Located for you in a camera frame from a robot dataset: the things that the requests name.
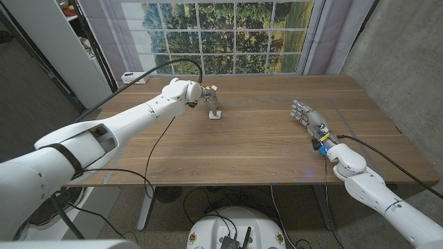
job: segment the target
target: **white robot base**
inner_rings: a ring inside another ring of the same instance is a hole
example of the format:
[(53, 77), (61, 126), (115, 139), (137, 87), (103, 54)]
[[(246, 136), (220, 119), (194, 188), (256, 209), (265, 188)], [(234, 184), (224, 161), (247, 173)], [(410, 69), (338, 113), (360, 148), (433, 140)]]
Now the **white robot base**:
[[(235, 237), (235, 228), (233, 224), (225, 219), (226, 224), (217, 216), (216, 212), (211, 212), (214, 216), (205, 216), (198, 220), (192, 227), (187, 240), (187, 249), (224, 249), (224, 248), (247, 248), (247, 249), (285, 249), (284, 236), (280, 227), (269, 217), (257, 210), (248, 207), (222, 207), (218, 213), (222, 217), (231, 220), (237, 228), (237, 237)], [(248, 228), (251, 232), (245, 239)]]

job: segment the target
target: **power strip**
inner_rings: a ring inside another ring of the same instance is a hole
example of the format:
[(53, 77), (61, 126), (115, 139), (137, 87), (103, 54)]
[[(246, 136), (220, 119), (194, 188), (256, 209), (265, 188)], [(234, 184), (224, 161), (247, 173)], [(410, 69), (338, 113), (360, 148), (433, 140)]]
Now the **power strip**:
[[(129, 84), (131, 81), (135, 80), (136, 78), (140, 77), (145, 72), (125, 72), (122, 75), (122, 81), (125, 84)], [(146, 75), (145, 77), (139, 79), (135, 84), (146, 84), (146, 82), (149, 80), (149, 76)]]

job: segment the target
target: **wooden table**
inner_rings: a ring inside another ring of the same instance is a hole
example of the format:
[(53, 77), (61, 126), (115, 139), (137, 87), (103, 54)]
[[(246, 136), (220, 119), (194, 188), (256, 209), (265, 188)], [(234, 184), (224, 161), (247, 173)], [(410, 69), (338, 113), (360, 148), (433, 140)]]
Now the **wooden table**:
[[(151, 78), (112, 99), (98, 116), (107, 118), (160, 94), (170, 79)], [(290, 115), (293, 99), (321, 112), (336, 135), (356, 136), (376, 147), (425, 183), (437, 172), (349, 76), (205, 77), (216, 85), (220, 120), (199, 104), (176, 117), (147, 167), (153, 185), (297, 185), (325, 181), (323, 157), (312, 149), (306, 129)], [(145, 173), (147, 157), (170, 120), (132, 138), (108, 167)], [(363, 155), (387, 183), (414, 183), (378, 154), (342, 140)], [(343, 183), (328, 163), (328, 183)], [(124, 172), (99, 172), (79, 186), (142, 185)]]

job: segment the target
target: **grass field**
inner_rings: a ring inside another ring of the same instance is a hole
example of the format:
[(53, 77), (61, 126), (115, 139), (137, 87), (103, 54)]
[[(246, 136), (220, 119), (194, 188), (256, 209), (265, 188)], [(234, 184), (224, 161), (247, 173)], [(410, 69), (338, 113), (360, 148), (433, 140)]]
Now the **grass field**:
[[(294, 2), (286, 18), (286, 28), (307, 28), (311, 18), (314, 2)], [(283, 52), (301, 51), (305, 41), (306, 31), (286, 32), (284, 34)], [(300, 56), (283, 56), (281, 73), (293, 73), (297, 68)]]

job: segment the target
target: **blue electronic component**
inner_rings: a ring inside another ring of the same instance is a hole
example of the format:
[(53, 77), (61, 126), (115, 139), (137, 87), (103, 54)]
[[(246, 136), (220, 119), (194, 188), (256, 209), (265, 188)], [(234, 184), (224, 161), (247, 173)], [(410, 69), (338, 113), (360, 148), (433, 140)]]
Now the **blue electronic component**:
[(320, 155), (324, 156), (326, 155), (326, 152), (329, 150), (329, 148), (325, 145), (322, 145), (320, 149), (318, 149), (318, 153), (320, 153)]

